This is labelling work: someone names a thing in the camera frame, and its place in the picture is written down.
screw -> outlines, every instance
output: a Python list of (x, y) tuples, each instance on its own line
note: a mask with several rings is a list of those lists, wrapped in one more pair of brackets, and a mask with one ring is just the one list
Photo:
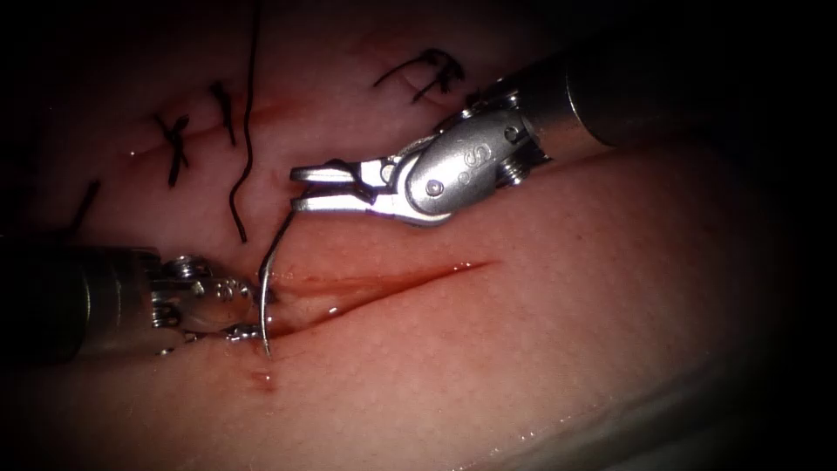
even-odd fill
[(445, 191), (445, 185), (442, 185), (441, 181), (437, 180), (430, 180), (427, 182), (427, 188), (425, 188), (428, 196), (439, 196)]

black suture thread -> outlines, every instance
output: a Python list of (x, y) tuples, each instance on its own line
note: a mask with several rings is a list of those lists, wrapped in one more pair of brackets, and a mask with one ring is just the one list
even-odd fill
[(238, 215), (238, 210), (235, 209), (235, 194), (238, 188), (250, 176), (250, 171), (253, 169), (253, 142), (250, 140), (250, 114), (253, 112), (253, 76), (255, 74), (255, 49), (258, 45), (259, 38), (259, 19), (262, 13), (261, 0), (255, 0), (253, 8), (253, 37), (250, 42), (250, 60), (247, 70), (247, 104), (244, 107), (244, 143), (247, 145), (247, 164), (244, 166), (242, 176), (233, 185), (229, 192), (229, 210), (233, 214), (233, 221), (238, 228), (238, 236), (242, 239), (242, 243), (247, 242), (247, 232), (244, 230), (244, 223)]
[(87, 184), (85, 197), (81, 200), (81, 204), (78, 205), (78, 210), (73, 216), (70, 226), (66, 229), (67, 236), (74, 236), (78, 233), (78, 229), (81, 228), (81, 223), (84, 221), (87, 211), (90, 210), (90, 206), (93, 204), (93, 200), (96, 199), (96, 195), (99, 194), (99, 189), (101, 187), (102, 182), (99, 180), (94, 180)]
[(372, 185), (369, 185), (361, 178), (360, 173), (357, 171), (356, 167), (352, 166), (345, 160), (340, 159), (331, 159), (328, 162), (326, 162), (325, 165), (342, 168), (346, 172), (349, 172), (349, 174), (351, 174), (352, 180), (355, 181), (354, 189), (357, 198), (359, 198), (361, 201), (365, 203), (374, 204), (375, 200), (378, 198), (378, 191)]
[(413, 95), (412, 103), (419, 101), (419, 99), (423, 97), (425, 94), (427, 94), (427, 92), (429, 92), (436, 84), (439, 84), (439, 89), (442, 93), (448, 93), (451, 91), (451, 82), (453, 81), (453, 79), (465, 79), (465, 69), (462, 68), (462, 65), (459, 63), (459, 61), (453, 58), (453, 56), (437, 48), (426, 49), (422, 51), (422, 53), (419, 54), (417, 58), (413, 58), (399, 65), (396, 65), (387, 73), (382, 75), (378, 80), (376, 80), (375, 83), (372, 84), (372, 86), (378, 86), (381, 82), (390, 77), (393, 73), (408, 65), (417, 64), (421, 62), (429, 65), (438, 65), (439, 58), (443, 58), (445, 60), (445, 64), (442, 66), (439, 72), (436, 73), (436, 77), (433, 79), (432, 82), (425, 85), (421, 90), (419, 90), (415, 95)]
[(212, 93), (212, 96), (218, 100), (218, 105), (221, 107), (221, 117), (223, 121), (221, 122), (224, 127), (227, 128), (227, 132), (229, 133), (229, 142), (235, 147), (235, 129), (233, 128), (233, 100), (230, 98), (229, 93), (224, 90), (224, 85), (221, 83), (220, 80), (216, 80), (210, 87), (209, 91)]
[(186, 126), (189, 124), (189, 115), (180, 116), (174, 122), (174, 126), (171, 129), (166, 126), (166, 123), (157, 114), (154, 115), (154, 121), (160, 126), (163, 137), (172, 145), (172, 166), (168, 171), (168, 186), (174, 188), (174, 185), (177, 183), (177, 177), (180, 174), (180, 163), (183, 162), (186, 168), (189, 167), (189, 160), (183, 151), (183, 136), (180, 135), (180, 132), (186, 129)]
[(67, 242), (67, 240), (78, 233), (78, 230), (81, 228), (81, 223), (84, 221), (87, 212), (90, 210), (93, 200), (96, 199), (96, 195), (99, 193), (101, 186), (102, 184), (99, 180), (94, 180), (87, 184), (85, 197), (82, 198), (81, 204), (78, 205), (78, 209), (76, 209), (76, 214), (72, 217), (70, 225), (65, 228), (35, 234), (32, 238), (35, 240), (44, 239), (54, 243)]

dark background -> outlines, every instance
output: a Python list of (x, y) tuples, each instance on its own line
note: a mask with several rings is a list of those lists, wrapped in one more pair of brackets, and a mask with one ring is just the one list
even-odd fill
[[(203, 3), (200, 8), (216, 8)], [(813, 260), (824, 258), (817, 241), (833, 210), (820, 212), (814, 176), (829, 160), (828, 151), (807, 148), (798, 131), (803, 124), (799, 81), (806, 79), (799, 62), (806, 47), (798, 40), (797, 19), (818, 15), (801, 5), (779, 3), (570, 0), (532, 1), (549, 18), (555, 35), (572, 43), (622, 21), (666, 21), (672, 11), (687, 12), (705, 24), (707, 37), (722, 38), (727, 61), (718, 74), (736, 83), (734, 106), (705, 130), (742, 176), (759, 186), (779, 208), (795, 245), (794, 266), (787, 267), (786, 328), (776, 339), (764, 369), (739, 392), (734, 407), (750, 420), (749, 433), (726, 450), (713, 468), (809, 468), (829, 450), (830, 384), (834, 355), (828, 348), (833, 306), (818, 306), (813, 293), (819, 276)], [(137, 28), (187, 21), (200, 14), (189, 2), (19, 4), (0, 17), (3, 44), (3, 113), (0, 113), (0, 190), (6, 202), (0, 232), (25, 208), (26, 188), (14, 175), (33, 170), (20, 160), (37, 140), (38, 111), (50, 96), (72, 87), (78, 72), (130, 50), (156, 47), (133, 40)], [(3, 430), (3, 435), (14, 431)]]

